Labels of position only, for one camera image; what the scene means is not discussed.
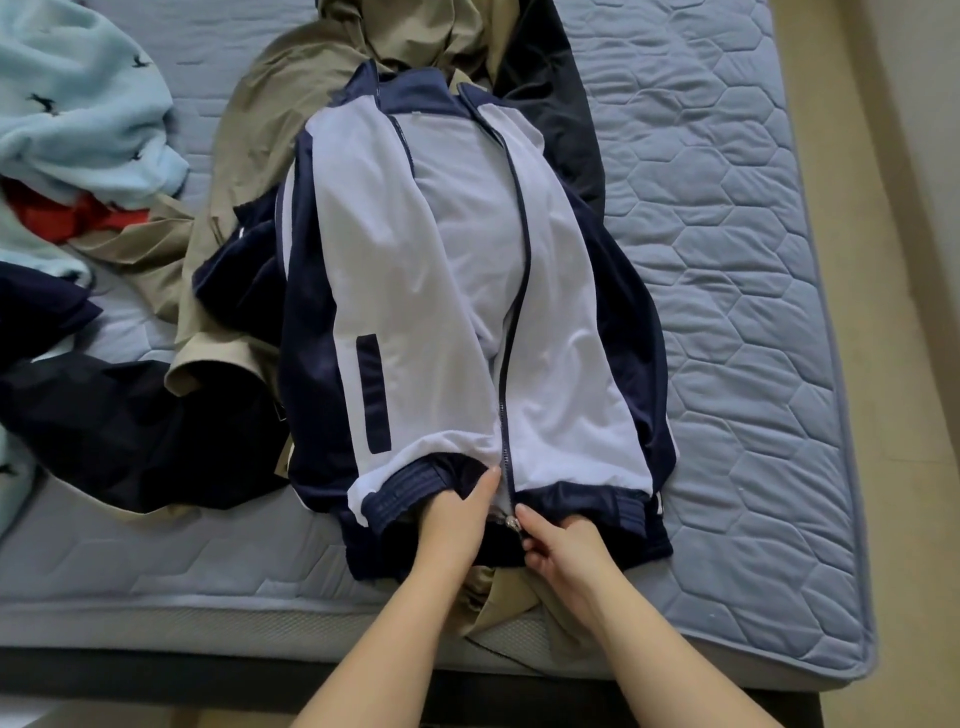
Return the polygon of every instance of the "navy and white track jacket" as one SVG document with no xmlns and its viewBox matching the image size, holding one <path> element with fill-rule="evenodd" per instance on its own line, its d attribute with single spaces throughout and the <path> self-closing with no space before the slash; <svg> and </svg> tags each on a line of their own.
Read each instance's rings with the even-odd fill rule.
<svg viewBox="0 0 960 728">
<path fill-rule="evenodd" d="M 591 517 L 621 567 L 668 555 L 655 494 L 676 454 L 650 295 L 540 133 L 458 90 L 365 63 L 259 206 L 285 279 L 291 481 L 339 516 L 359 578 L 409 570 L 416 507 L 497 463 L 478 564 L 523 563 L 520 502 Z"/>
</svg>

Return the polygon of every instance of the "mattress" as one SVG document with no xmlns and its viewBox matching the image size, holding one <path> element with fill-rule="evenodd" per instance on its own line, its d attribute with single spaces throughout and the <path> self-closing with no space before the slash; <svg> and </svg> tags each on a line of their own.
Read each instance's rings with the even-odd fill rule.
<svg viewBox="0 0 960 728">
<path fill-rule="evenodd" d="M 307 0 L 92 0 L 176 100 L 172 143 L 199 207 L 226 99 Z M 770 11 L 762 0 L 557 0 L 607 176 L 607 225 L 665 332 L 680 464 L 675 555 L 631 580 L 744 687 L 818 691 L 876 658 L 840 361 L 820 289 Z M 107 313 L 80 347 L 168 359 L 172 331 L 98 269 Z M 48 478 L 0 542 L 0 645 L 338 660 L 389 598 L 357 583 L 333 519 L 290 489 L 227 512 L 124 519 Z M 540 670 L 538 612 L 479 641 Z M 445 640 L 439 664 L 520 671 Z"/>
</svg>

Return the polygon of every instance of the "clothing pile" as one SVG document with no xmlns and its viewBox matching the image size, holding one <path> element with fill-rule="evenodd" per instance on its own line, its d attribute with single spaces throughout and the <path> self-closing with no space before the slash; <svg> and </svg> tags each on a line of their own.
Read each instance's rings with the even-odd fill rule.
<svg viewBox="0 0 960 728">
<path fill-rule="evenodd" d="M 548 598 L 514 569 L 517 503 L 589 515 L 622 568 L 669 555 L 660 321 L 603 227 L 588 99 L 551 0 L 321 2 L 234 89 L 196 216 L 174 199 L 185 165 L 145 53 L 67 0 L 0 0 L 0 22 L 14 30 L 0 60 L 23 66 L 0 97 L 24 109 L 0 117 L 16 181 L 0 260 L 42 247 L 31 273 L 80 291 L 84 256 L 103 261 L 177 327 L 168 366 L 37 358 L 54 342 L 31 324 L 0 364 L 19 451 L 138 514 L 289 483 L 339 520 L 358 579 L 402 578 L 420 507 L 500 463 L 462 633 Z M 58 76 L 94 62 L 108 87 Z M 128 79 L 140 72 L 153 85 Z M 4 271 L 10 331 L 37 320 L 59 342 L 96 315 Z M 21 302 L 40 310 L 7 323 Z"/>
</svg>

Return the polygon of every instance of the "bird print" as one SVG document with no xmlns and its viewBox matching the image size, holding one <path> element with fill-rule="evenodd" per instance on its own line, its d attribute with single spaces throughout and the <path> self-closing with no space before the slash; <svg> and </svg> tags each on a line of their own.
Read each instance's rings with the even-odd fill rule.
<svg viewBox="0 0 960 728">
<path fill-rule="evenodd" d="M 53 100 L 53 99 L 45 99 L 45 98 L 43 98 L 42 96 L 39 96 L 39 95 L 37 95 L 37 94 L 35 94 L 35 93 L 32 93 L 32 94 L 30 94 L 30 97 L 29 97 L 28 100 L 29 100 L 29 101 L 36 101 L 38 104 L 40 104 L 40 105 L 43 107 L 43 112 L 44 112 L 44 113 L 49 113 L 51 116 L 57 116 L 57 115 L 60 114 L 59 111 L 57 111 L 56 109 L 54 109 L 54 100 Z"/>
</svg>

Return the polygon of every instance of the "light blue fleece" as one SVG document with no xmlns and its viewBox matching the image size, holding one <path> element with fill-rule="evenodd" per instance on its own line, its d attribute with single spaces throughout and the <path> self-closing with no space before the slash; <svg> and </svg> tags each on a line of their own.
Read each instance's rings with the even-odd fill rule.
<svg viewBox="0 0 960 728">
<path fill-rule="evenodd" d="M 175 194 L 170 90 L 147 54 L 70 0 L 0 0 L 0 172 L 65 205 L 80 190 L 126 209 Z"/>
</svg>

